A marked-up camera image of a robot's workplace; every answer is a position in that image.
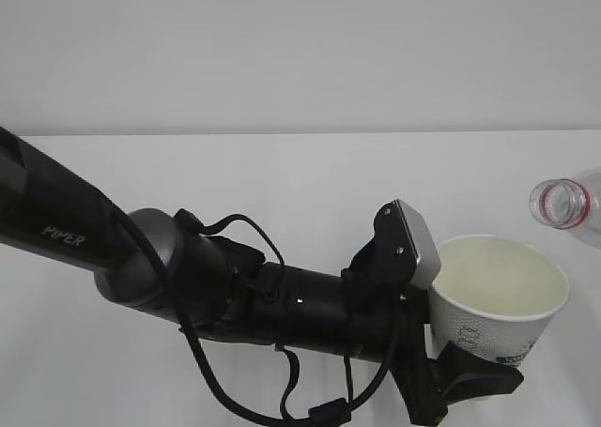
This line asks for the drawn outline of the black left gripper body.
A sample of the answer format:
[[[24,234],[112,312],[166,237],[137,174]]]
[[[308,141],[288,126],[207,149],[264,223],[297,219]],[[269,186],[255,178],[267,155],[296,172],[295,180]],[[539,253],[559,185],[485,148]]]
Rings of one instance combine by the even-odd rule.
[[[376,375],[357,396],[348,396],[354,411],[377,391],[390,374],[414,425],[438,425],[447,415],[447,404],[437,387],[424,339],[425,292],[411,289],[408,279],[417,260],[408,249],[381,252],[374,243],[363,246],[342,271],[348,313],[382,316],[368,324],[368,332],[383,347]]]

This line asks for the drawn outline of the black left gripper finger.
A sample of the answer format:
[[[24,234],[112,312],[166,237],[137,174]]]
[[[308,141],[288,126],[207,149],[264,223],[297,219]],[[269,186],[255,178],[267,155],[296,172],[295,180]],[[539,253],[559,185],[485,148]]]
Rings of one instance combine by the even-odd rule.
[[[477,398],[512,394],[524,381],[515,367],[474,356],[448,342],[430,360],[433,392],[429,407],[446,411],[451,404]]]

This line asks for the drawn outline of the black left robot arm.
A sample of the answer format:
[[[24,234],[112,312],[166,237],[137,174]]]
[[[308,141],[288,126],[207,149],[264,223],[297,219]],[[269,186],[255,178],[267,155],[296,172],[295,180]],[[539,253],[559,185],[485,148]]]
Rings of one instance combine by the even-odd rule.
[[[236,215],[205,225],[193,213],[155,208],[123,212],[96,187],[8,130],[1,133],[1,240],[10,247],[90,270],[115,304],[179,324],[216,399],[260,426],[340,426],[386,376],[409,420],[436,426],[451,404],[513,392],[516,368],[447,343],[425,349],[433,320],[427,290],[440,260],[423,217],[401,200],[382,206],[373,237],[339,276],[270,262],[224,229]],[[254,412],[231,399],[212,371],[202,340],[270,345],[297,386],[297,349],[378,364],[360,393],[315,407],[301,419]]]

